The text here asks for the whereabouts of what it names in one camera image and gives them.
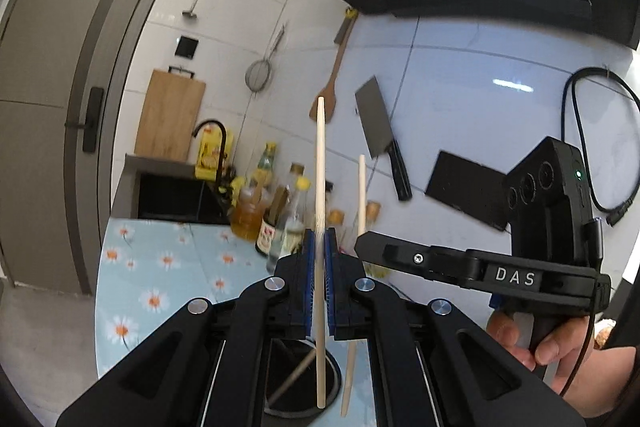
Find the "metal screw cap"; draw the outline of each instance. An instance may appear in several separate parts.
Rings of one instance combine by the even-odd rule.
[[[436,315],[449,315],[451,312],[451,303],[445,299],[438,299],[431,303],[431,310]]]
[[[193,301],[190,301],[189,304],[187,304],[187,309],[194,315],[200,315],[201,313],[204,313],[205,311],[207,311],[208,307],[209,305],[207,304],[207,301],[205,299],[193,299]]]
[[[369,279],[368,277],[363,277],[362,279],[358,279],[356,281],[356,288],[361,292],[370,292],[375,287],[375,281]]]
[[[269,277],[264,282],[264,287],[271,291],[282,290],[284,288],[284,279],[282,277]]]

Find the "chopstick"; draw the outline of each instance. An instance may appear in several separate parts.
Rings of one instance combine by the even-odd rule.
[[[358,158],[358,235],[365,232],[366,227],[366,207],[367,207],[367,168],[364,163],[364,154]],[[357,341],[349,341],[347,349],[347,372],[344,377],[344,391],[342,392],[342,405],[340,406],[340,416],[345,417],[349,411],[351,400],[351,388],[353,387],[353,371],[356,366]]]
[[[326,338],[324,325],[324,168],[325,168],[325,142],[324,142],[324,98],[318,99],[318,119],[316,121],[316,264],[314,266],[314,301],[313,301],[313,325],[316,330],[316,386],[317,406],[324,409],[326,406],[326,380],[325,358]]]
[[[311,351],[309,351],[306,354],[306,357],[304,359],[302,359],[302,362],[300,362],[296,368],[291,372],[291,374],[287,377],[287,380],[285,380],[282,385],[277,388],[274,393],[269,397],[269,399],[267,400],[267,407],[271,407],[273,404],[275,404],[278,399],[285,394],[285,391],[291,387],[295,381],[300,378],[300,375],[302,375],[302,373],[305,372],[305,369],[311,365],[311,362],[313,362],[314,358],[316,357],[316,348],[314,347]]]

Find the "power cord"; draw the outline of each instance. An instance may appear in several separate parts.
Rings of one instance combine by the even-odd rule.
[[[622,86],[626,92],[631,95],[631,98],[636,102],[636,107],[640,112],[640,98],[636,96],[633,90],[626,85],[626,82],[622,80],[619,76],[617,76],[613,71],[606,70],[604,68],[582,68],[581,70],[576,71],[574,74],[569,77],[569,80],[564,84],[564,90],[562,91],[562,109],[560,112],[561,119],[561,139],[564,142],[564,119],[565,119],[565,108],[566,105],[566,96],[569,91],[569,86],[571,86],[571,94],[572,101],[574,103],[574,113],[575,113],[575,121],[578,126],[578,134],[580,135],[580,143],[582,145],[582,157],[584,158],[584,169],[586,170],[587,181],[589,182],[589,188],[591,191],[591,199],[593,200],[593,204],[596,208],[604,214],[607,214],[606,221],[609,223],[611,227],[613,227],[617,222],[622,219],[622,217],[626,214],[631,204],[634,202],[634,198],[640,190],[640,172],[638,175],[638,179],[636,180],[636,185],[634,189],[631,191],[631,195],[622,203],[614,208],[607,208],[600,204],[598,198],[596,198],[596,193],[593,190],[593,181],[591,180],[591,169],[589,168],[589,158],[587,156],[587,143],[584,139],[584,131],[582,129],[582,120],[580,119],[580,112],[578,111],[578,102],[575,98],[575,84],[577,84],[578,80],[585,78],[587,76],[604,76],[608,80],[612,80],[619,86]]]
[[[598,282],[596,281],[593,285],[593,295],[591,296],[591,312],[589,313],[589,324],[587,325],[587,334],[584,338],[584,342],[582,343],[582,347],[580,348],[580,353],[578,354],[577,360],[575,360],[574,368],[571,370],[569,374],[569,378],[566,379],[566,383],[560,392],[560,396],[564,397],[566,392],[571,387],[571,384],[574,381],[575,375],[577,375],[580,366],[582,365],[582,361],[584,360],[584,356],[587,354],[587,349],[589,349],[589,342],[593,342],[593,327],[596,322],[596,295],[598,292]]]

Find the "floor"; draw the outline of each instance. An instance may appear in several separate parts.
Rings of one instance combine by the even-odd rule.
[[[97,380],[94,300],[5,285],[0,363],[44,427]]]

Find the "countertop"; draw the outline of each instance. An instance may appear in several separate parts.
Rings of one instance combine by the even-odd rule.
[[[229,227],[112,217],[95,297],[98,376],[191,299],[206,297],[212,303],[234,299],[268,276],[265,259],[254,245],[236,238]],[[376,425],[367,345],[358,343],[347,418],[340,418],[340,391],[313,425],[333,426],[337,421],[354,427]],[[347,344],[328,339],[326,347],[344,375]]]

